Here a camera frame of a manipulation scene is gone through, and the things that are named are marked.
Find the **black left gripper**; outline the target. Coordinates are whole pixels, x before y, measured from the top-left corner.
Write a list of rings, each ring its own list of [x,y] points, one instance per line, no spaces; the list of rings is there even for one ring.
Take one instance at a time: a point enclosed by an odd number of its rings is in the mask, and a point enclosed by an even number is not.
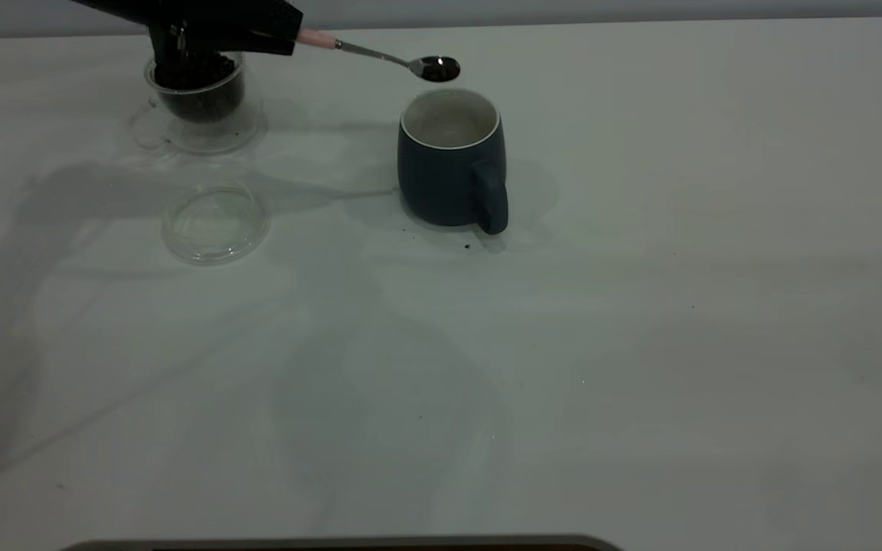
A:
[[[76,1],[143,25],[157,63],[192,52],[251,52],[291,56],[304,14],[286,1]]]

